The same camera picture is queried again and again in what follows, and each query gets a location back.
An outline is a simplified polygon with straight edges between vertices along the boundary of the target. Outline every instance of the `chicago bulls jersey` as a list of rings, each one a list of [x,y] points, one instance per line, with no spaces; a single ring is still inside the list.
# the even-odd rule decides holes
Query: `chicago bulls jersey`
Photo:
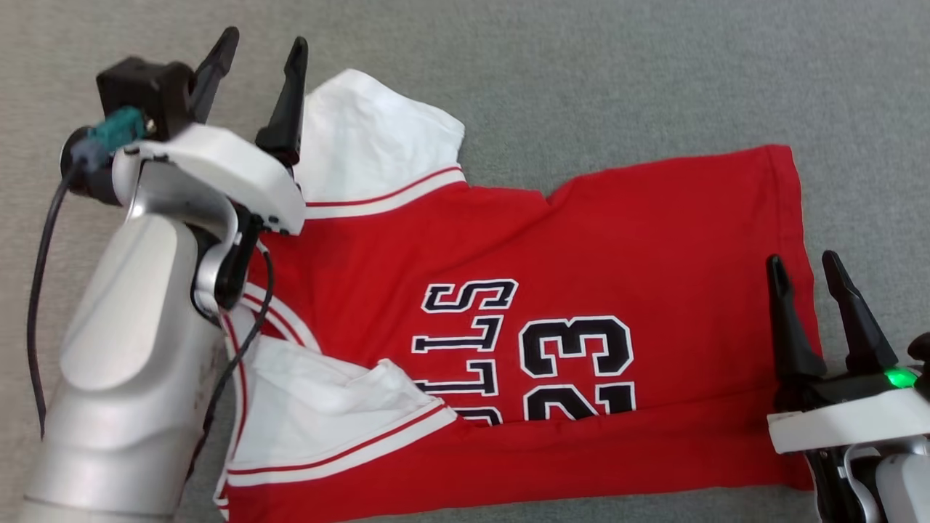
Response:
[[[263,238],[274,298],[236,376],[231,521],[807,486],[765,422],[770,254],[817,339],[787,147],[547,198],[470,186],[460,122],[358,72],[314,91],[303,126],[307,222]],[[231,351],[264,274],[226,318]]]

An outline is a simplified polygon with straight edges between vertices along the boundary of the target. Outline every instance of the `robotic arm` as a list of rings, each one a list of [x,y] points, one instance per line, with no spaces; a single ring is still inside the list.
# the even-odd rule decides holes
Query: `robotic arm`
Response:
[[[830,295],[840,306],[846,373],[825,379],[794,311],[778,256],[768,260],[769,311],[780,386],[769,435],[778,453],[800,452],[825,522],[930,522],[930,333],[909,347],[923,369],[899,367],[840,257],[823,254]]]
[[[138,58],[104,71],[107,120],[65,146],[72,191],[127,215],[65,334],[22,522],[151,523],[175,513],[236,363],[214,388],[219,318],[242,296],[259,232],[303,225],[290,168],[307,43],[295,41],[271,122],[253,144],[205,124],[238,39],[227,29],[196,72]]]

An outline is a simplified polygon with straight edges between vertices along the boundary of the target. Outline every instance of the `red stripe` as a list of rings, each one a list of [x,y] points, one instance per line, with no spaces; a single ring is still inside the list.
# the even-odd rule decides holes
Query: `red stripe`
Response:
[[[413,183],[410,183],[410,184],[407,185],[406,187],[403,187],[403,188],[401,188],[401,189],[398,189],[398,190],[394,191],[393,193],[385,194],[384,196],[378,196],[378,197],[375,197],[375,198],[369,198],[369,199],[367,199],[367,200],[353,200],[353,201],[349,201],[349,202],[307,202],[307,207],[347,207],[347,206],[360,206],[360,205],[364,205],[364,204],[371,204],[371,203],[379,202],[379,201],[381,201],[381,200],[386,200],[386,199],[388,199],[388,198],[390,198],[390,197],[392,197],[392,196],[396,196],[396,195],[402,193],[403,191],[406,191],[407,189],[410,189],[411,187],[413,187],[413,186],[415,186],[415,185],[419,185],[419,184],[425,182],[426,180],[429,180],[430,178],[434,178],[434,177],[436,177],[436,176],[439,176],[440,174],[446,174],[446,172],[449,172],[449,171],[452,171],[452,170],[461,171],[461,168],[460,168],[460,167],[451,167],[451,168],[444,168],[444,169],[441,169],[441,170],[437,170],[436,172],[434,172],[433,174],[431,174],[431,175],[429,175],[429,176],[426,176],[426,177],[424,177],[424,178],[420,178],[419,180],[414,181]]]
[[[352,454],[352,453],[354,453],[354,452],[357,452],[357,451],[360,450],[360,449],[364,449],[365,447],[368,447],[368,446],[370,446],[370,445],[372,445],[372,444],[374,444],[374,443],[378,443],[380,440],[382,440],[382,439],[384,439],[384,438],[386,438],[386,437],[393,436],[393,435],[395,435],[395,434],[397,434],[397,433],[399,433],[399,432],[405,430],[406,428],[409,428],[411,425],[415,425],[415,424],[417,424],[417,423],[419,423],[419,422],[422,422],[422,421],[425,420],[426,418],[429,418],[430,416],[432,416],[432,415],[435,414],[436,412],[439,412],[439,411],[442,410],[442,409],[445,409],[445,405],[444,405],[444,404],[437,405],[434,409],[430,409],[430,411],[423,413],[422,415],[420,415],[420,416],[414,418],[413,420],[410,420],[409,422],[404,423],[403,425],[401,425],[401,426],[399,426],[399,427],[396,427],[396,428],[394,428],[394,429],[392,429],[392,430],[390,430],[390,431],[388,431],[388,432],[386,432],[386,433],[384,433],[384,434],[382,434],[382,435],[380,435],[380,436],[378,436],[378,437],[369,439],[368,441],[366,441],[366,442],[364,442],[364,443],[360,443],[360,444],[356,445],[355,447],[352,447],[351,449],[344,450],[343,452],[340,452],[339,454],[336,454],[335,456],[332,456],[332,457],[330,457],[330,458],[326,458],[325,460],[322,460],[322,461],[319,461],[319,462],[315,462],[315,463],[306,463],[306,464],[303,464],[303,465],[289,465],[289,466],[278,466],[278,467],[254,468],[254,469],[249,469],[249,470],[227,470],[226,472],[227,472],[227,474],[235,474],[235,475],[240,475],[240,476],[241,476],[241,475],[248,475],[248,474],[260,474],[260,473],[262,473],[262,472],[287,472],[287,471],[292,471],[292,470],[307,470],[307,469],[310,469],[310,468],[315,468],[315,467],[318,467],[318,466],[323,466],[323,465],[325,465],[325,464],[327,464],[327,463],[332,463],[332,462],[334,462],[334,461],[336,461],[336,460],[339,460],[339,459],[341,459],[341,458],[344,458],[344,457],[348,456],[349,454]]]
[[[245,299],[249,300],[250,302],[252,302],[252,303],[258,305],[259,307],[261,307],[261,300],[259,300],[259,299],[256,298],[255,296],[251,296],[251,295],[249,295],[249,294],[245,294],[245,295],[243,295],[243,298],[245,298]],[[287,332],[290,333],[290,335],[293,336],[294,339],[298,341],[298,343],[300,343],[301,345],[304,346],[304,348],[306,348],[307,343],[303,340],[303,338],[301,338],[300,336],[298,336],[297,330],[294,329],[294,328],[291,326],[291,324],[290,324],[287,320],[285,320],[284,317],[283,317],[281,314],[275,312],[275,310],[272,309],[271,307],[268,307],[268,314],[273,315],[275,318],[277,318],[277,319],[281,322],[281,325],[284,325],[284,326],[285,326],[285,329],[287,329]]]

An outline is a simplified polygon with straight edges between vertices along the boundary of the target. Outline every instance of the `white sleeve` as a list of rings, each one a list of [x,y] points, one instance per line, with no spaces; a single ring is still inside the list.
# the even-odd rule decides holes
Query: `white sleeve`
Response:
[[[365,369],[268,337],[253,350],[245,422],[225,469],[235,487],[332,476],[457,417],[386,359]]]
[[[304,100],[294,178],[307,218],[384,212],[464,181],[458,164],[464,133],[445,111],[362,72],[343,71]]]

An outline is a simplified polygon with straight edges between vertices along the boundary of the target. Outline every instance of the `gray carpet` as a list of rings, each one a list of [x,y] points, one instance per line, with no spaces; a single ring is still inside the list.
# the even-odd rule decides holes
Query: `gray carpet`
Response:
[[[844,339],[819,270],[825,248],[843,256],[896,348],[930,329],[924,0],[0,0],[3,519],[15,514],[37,447],[23,325],[61,143],[100,118],[99,70],[130,53],[196,63],[229,24],[242,42],[211,123],[249,138],[271,113],[283,59],[302,34],[308,87],[354,67],[464,122],[461,162],[473,183],[548,192],[595,169],[787,143],[804,184],[834,368]],[[73,198],[62,211],[40,316],[46,386],[70,312],[119,221],[118,210]],[[185,493],[184,521],[219,520],[209,498],[230,417],[227,401]],[[814,519],[809,495],[765,488],[395,520]]]

